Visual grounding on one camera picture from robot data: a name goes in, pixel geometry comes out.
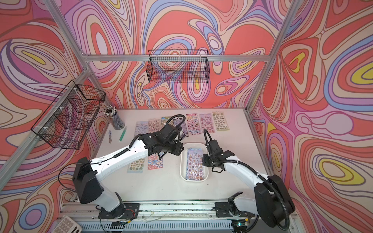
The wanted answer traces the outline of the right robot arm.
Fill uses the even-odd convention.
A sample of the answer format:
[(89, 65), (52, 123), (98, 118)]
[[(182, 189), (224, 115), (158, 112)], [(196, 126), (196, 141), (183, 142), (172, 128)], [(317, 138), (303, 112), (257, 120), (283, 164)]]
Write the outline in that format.
[(237, 198), (243, 194), (241, 191), (228, 198), (232, 214), (249, 212), (261, 218), (269, 227), (287, 231), (290, 228), (290, 215), (296, 208), (284, 181), (278, 175), (258, 172), (233, 152), (224, 151), (207, 129), (204, 129), (204, 138), (207, 154), (204, 154), (203, 166), (215, 173), (227, 171), (253, 190), (252, 198)]

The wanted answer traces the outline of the dark bonbon drop sticker sheet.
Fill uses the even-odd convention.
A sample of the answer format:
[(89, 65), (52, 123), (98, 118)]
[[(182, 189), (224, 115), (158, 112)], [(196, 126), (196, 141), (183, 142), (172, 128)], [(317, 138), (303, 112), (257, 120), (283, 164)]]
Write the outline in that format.
[[(182, 121), (183, 121), (182, 117), (177, 117), (177, 118), (173, 119), (173, 124), (174, 124), (174, 126), (177, 126)], [(181, 135), (183, 135), (185, 137), (188, 137), (188, 131), (187, 131), (187, 126), (186, 126), (186, 121), (184, 121), (180, 126), (182, 128)]]

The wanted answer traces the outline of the purple pink sticker sheet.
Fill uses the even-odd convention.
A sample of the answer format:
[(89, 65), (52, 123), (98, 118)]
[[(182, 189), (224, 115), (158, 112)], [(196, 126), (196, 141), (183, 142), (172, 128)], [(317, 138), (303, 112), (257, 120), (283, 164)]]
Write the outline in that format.
[(211, 113), (200, 114), (200, 123), (202, 130), (207, 129), (209, 133), (215, 133), (213, 117)]

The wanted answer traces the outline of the green panda sticker sheet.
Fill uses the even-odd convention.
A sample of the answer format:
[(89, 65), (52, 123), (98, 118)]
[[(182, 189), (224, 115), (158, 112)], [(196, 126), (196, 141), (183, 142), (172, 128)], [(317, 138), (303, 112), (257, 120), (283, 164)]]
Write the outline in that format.
[(168, 122), (169, 125), (173, 125), (173, 120), (170, 120), (171, 117), (170, 116), (164, 116), (161, 118), (161, 126), (165, 126)]

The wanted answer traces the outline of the green frog sticker sheet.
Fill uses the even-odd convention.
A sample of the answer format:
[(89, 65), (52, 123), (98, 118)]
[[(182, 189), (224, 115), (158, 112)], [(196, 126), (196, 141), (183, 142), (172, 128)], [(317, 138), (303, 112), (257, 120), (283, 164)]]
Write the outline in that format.
[(142, 173), (144, 171), (145, 159), (138, 159), (128, 165), (127, 173)]

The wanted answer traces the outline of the white plastic storage box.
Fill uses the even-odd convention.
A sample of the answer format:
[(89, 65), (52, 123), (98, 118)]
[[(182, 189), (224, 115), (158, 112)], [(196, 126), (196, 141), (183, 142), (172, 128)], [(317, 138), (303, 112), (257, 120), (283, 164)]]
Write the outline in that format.
[(209, 176), (208, 167), (203, 166), (207, 149), (202, 143), (186, 143), (181, 153), (180, 176), (186, 182), (203, 182)]

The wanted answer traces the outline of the green beige sticker sheet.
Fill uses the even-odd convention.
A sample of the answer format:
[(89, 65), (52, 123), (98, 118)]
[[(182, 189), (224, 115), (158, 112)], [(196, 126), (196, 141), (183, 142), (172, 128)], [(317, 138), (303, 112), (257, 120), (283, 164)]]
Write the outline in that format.
[(213, 112), (212, 117), (217, 131), (229, 130), (229, 126), (223, 112)]

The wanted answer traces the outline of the pink food sticker sheet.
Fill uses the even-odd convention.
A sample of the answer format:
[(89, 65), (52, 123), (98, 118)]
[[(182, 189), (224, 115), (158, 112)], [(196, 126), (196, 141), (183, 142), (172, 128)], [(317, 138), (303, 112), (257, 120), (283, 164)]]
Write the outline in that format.
[(161, 130), (161, 119), (153, 118), (148, 121), (148, 130), (150, 133)]

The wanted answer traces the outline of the pink cat sticker sheet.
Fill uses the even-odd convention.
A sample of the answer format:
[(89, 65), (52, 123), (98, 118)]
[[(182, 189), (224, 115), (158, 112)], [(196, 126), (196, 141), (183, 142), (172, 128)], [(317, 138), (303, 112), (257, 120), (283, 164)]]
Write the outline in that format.
[(186, 122), (187, 130), (188, 130), (188, 133), (191, 136), (201, 134), (200, 121), (199, 121), (199, 117), (196, 113), (187, 114), (186, 115), (186, 121), (187, 121)]

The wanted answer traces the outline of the light blue sticker sheet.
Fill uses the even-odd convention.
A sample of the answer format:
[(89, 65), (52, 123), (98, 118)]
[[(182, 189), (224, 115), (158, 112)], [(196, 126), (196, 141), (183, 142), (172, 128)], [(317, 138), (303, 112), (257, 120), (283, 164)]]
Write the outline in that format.
[(147, 134), (149, 132), (149, 122), (148, 121), (138, 121), (135, 126), (134, 136), (139, 134)]

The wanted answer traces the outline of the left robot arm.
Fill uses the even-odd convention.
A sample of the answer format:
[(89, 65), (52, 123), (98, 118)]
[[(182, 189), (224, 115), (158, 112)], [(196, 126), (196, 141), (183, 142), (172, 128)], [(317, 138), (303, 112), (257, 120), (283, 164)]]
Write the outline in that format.
[(79, 159), (75, 163), (72, 182), (80, 204), (95, 204), (114, 218), (122, 216), (126, 212), (125, 204), (118, 193), (103, 185), (103, 180), (132, 162), (153, 154), (157, 154), (159, 159), (167, 153), (179, 156), (184, 150), (181, 141), (185, 138), (182, 129), (185, 120), (183, 114), (174, 115), (161, 130), (138, 134), (122, 149), (92, 160), (87, 157)]

